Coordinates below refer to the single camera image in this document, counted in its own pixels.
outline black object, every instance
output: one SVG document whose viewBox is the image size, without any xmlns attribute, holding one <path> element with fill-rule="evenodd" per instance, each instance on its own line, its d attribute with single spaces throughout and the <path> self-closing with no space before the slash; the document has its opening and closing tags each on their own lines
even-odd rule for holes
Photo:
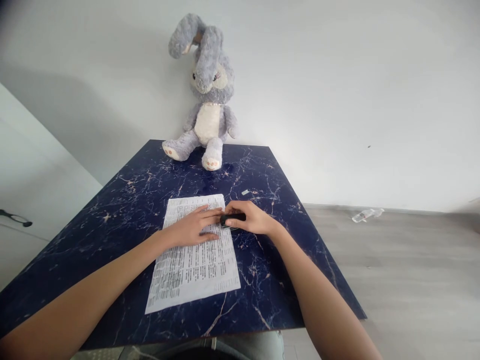
<svg viewBox="0 0 480 360">
<path fill-rule="evenodd" d="M 240 221 L 245 221 L 245 220 L 247 220 L 247 215 L 245 215 L 243 212 L 239 212 L 239 213 L 236 213 L 236 214 L 228 214 L 228 215 L 220 216 L 220 225 L 221 225 L 222 228 L 229 228 L 228 225 L 225 225 L 225 222 L 228 219 L 237 219 L 237 220 L 240 220 Z"/>
<path fill-rule="evenodd" d="M 28 228 L 29 226 L 32 226 L 34 224 L 33 222 L 28 221 L 26 218 L 20 215 L 11 214 L 2 209 L 0 209 L 0 216 L 6 216 L 7 218 L 10 218 L 14 222 L 22 224 L 24 228 Z"/>
</svg>

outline stuffed bunny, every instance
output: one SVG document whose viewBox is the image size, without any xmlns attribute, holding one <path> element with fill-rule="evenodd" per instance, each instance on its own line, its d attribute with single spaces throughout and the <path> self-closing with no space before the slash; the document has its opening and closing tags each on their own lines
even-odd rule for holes
<svg viewBox="0 0 480 360">
<path fill-rule="evenodd" d="M 162 143 L 165 153 L 174 160 L 185 161 L 198 146 L 206 148 L 201 159 L 209 171 L 222 166 L 222 147 L 227 133 L 238 134 L 237 118 L 225 105 L 234 94 L 234 70 L 222 50 L 224 36 L 219 28 L 206 26 L 198 15 L 186 15 L 170 38 L 168 52 L 178 59 L 187 54 L 192 45 L 195 64 L 190 75 L 190 88 L 199 100 L 183 126 L 178 140 Z"/>
</svg>

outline printed document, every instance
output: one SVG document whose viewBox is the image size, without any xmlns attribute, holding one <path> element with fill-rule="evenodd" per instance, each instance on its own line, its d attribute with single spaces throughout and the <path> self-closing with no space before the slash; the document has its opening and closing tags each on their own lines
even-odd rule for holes
<svg viewBox="0 0 480 360">
<path fill-rule="evenodd" d="M 163 228 L 177 222 L 202 205 L 224 208 L 222 194 L 168 200 Z M 218 240 L 195 246 L 174 247 L 155 261 L 145 314 L 150 314 L 240 289 L 239 270 L 229 228 L 209 225 L 203 233 L 215 233 Z"/>
</svg>

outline gray floor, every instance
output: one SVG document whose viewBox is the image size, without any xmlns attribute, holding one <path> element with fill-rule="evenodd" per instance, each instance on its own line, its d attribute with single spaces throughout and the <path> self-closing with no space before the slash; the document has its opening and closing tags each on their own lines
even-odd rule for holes
<svg viewBox="0 0 480 360">
<path fill-rule="evenodd" d="M 385 359 L 480 359 L 480 218 L 308 209 Z M 286 360 L 319 359 L 305 330 Z"/>
</svg>

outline jeans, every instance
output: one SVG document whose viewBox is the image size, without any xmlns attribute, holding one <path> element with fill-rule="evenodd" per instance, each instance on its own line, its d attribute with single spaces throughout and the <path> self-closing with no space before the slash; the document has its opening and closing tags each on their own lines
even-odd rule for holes
<svg viewBox="0 0 480 360">
<path fill-rule="evenodd" d="M 118 360 L 164 360 L 194 348 L 212 348 L 238 360 L 284 360 L 284 340 L 280 331 L 226 335 L 190 341 L 125 346 Z"/>
</svg>

